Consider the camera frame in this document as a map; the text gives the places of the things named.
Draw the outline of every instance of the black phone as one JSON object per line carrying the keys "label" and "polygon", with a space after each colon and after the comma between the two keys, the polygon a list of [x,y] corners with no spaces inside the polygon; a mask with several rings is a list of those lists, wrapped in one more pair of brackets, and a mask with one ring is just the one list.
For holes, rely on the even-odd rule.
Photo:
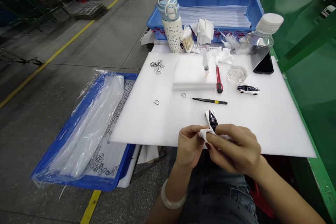
{"label": "black phone", "polygon": [[271,54],[268,53],[253,70],[256,74],[272,74],[274,72]]}

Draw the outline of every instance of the hand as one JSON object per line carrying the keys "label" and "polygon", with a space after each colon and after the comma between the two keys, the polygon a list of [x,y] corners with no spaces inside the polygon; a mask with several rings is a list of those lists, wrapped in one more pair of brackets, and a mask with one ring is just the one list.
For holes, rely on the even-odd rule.
{"label": "hand", "polygon": [[242,173],[254,178],[258,173],[261,147],[256,136],[245,127],[221,124],[216,127],[217,135],[229,135],[237,143],[207,133],[206,143],[211,160],[230,173]]}
{"label": "hand", "polygon": [[176,163],[182,167],[195,168],[201,156],[204,140],[200,130],[208,126],[190,125],[182,128],[178,136]]}

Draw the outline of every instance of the car window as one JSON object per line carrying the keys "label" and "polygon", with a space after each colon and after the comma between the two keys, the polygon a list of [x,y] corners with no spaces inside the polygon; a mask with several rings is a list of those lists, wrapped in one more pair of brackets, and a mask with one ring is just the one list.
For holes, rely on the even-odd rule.
{"label": "car window", "polygon": [[256,89],[254,87],[247,87],[247,91],[256,91]]}

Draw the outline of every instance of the red utility knife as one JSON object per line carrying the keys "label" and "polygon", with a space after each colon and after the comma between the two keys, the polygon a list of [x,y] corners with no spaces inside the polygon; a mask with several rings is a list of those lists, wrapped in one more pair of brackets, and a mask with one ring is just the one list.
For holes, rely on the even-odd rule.
{"label": "red utility knife", "polygon": [[219,74],[219,68],[218,65],[216,65],[216,73],[217,73],[217,93],[223,92],[223,85],[221,83],[221,75]]}

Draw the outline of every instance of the yellow floor line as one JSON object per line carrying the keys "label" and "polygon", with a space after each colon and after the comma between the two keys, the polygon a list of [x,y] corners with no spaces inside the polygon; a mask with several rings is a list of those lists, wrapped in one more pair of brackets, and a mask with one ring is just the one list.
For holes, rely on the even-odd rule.
{"label": "yellow floor line", "polygon": [[[108,9],[111,9],[119,0],[114,0]],[[95,20],[90,21],[82,30],[80,30],[72,39],[70,39],[64,46],[55,52],[43,65],[39,66],[27,79],[25,79],[16,89],[14,89],[2,102],[0,102],[0,109],[7,104],[21,89],[24,88],[39,72],[41,72],[52,60],[54,60],[65,48],[68,47],[76,38],[78,38],[86,29],[88,29]]]}
{"label": "yellow floor line", "polygon": [[80,224],[89,224],[89,222],[91,220],[91,217],[92,217],[92,214],[93,214],[93,211],[96,208],[96,205],[97,205],[100,194],[101,194],[101,191],[99,191],[99,190],[94,190],[93,191],[93,194],[92,194],[91,199],[89,201],[89,204],[88,204],[88,206],[85,210],[85,213],[82,217],[82,220],[80,221]]}

